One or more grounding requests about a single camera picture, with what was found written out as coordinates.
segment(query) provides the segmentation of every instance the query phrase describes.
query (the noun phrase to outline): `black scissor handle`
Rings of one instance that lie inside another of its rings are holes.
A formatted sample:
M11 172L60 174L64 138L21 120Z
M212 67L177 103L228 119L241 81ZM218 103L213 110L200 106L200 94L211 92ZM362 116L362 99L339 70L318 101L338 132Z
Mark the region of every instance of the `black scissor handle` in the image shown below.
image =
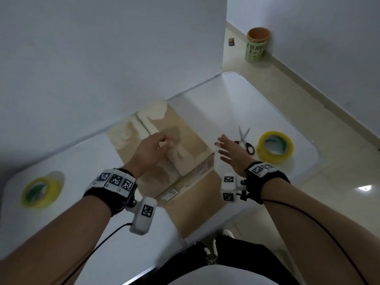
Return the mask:
M249 155L253 155L255 153L255 148L250 143L246 142L245 147L247 148L246 151L248 152Z

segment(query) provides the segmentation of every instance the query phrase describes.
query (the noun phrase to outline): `packing tape roll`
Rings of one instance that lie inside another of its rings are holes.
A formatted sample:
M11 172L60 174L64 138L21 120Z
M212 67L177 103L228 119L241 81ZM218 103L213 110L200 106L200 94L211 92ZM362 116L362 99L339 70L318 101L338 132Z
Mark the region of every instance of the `packing tape roll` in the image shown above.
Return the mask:
M294 146L284 133L269 131L260 137L256 150L261 161L278 164L293 154Z
M37 178L22 191L21 203L27 208L45 208L57 200L61 189L61 183L53 178Z

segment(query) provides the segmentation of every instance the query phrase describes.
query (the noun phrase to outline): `white wall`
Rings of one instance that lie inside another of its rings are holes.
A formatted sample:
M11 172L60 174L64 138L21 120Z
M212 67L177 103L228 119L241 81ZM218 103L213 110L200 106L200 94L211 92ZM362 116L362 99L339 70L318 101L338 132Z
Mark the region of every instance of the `white wall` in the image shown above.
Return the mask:
M220 74L226 4L2 0L0 175Z
M228 0L243 33L272 31L268 50L380 137L380 0Z

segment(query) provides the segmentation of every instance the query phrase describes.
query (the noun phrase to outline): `tile floor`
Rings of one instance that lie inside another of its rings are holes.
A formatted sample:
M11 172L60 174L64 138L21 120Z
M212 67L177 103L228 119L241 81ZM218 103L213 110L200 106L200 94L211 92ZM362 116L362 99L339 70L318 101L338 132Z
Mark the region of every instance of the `tile floor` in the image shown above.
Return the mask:
M235 38L235 46L228 46L228 38ZM324 160L296 186L380 237L378 149L275 67L269 58L253 64L246 62L245 46L245 40L226 29L223 72L238 72L246 78L315 143ZM372 189L358 189L366 185ZM236 218L230 227L238 239L264 244L273 252L286 250L264 207Z

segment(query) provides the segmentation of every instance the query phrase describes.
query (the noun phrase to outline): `white shoe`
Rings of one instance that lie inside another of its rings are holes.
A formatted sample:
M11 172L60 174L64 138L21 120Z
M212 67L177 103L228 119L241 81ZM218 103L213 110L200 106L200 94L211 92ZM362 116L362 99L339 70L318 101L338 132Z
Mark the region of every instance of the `white shoe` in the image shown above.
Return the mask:
M228 229L223 229L223 230L221 230L220 231L220 234L221 235L224 235L224 236L230 236L230 237L232 237L232 238L234 238L235 239L235 236L232 234L232 232L230 231L230 230L228 230Z

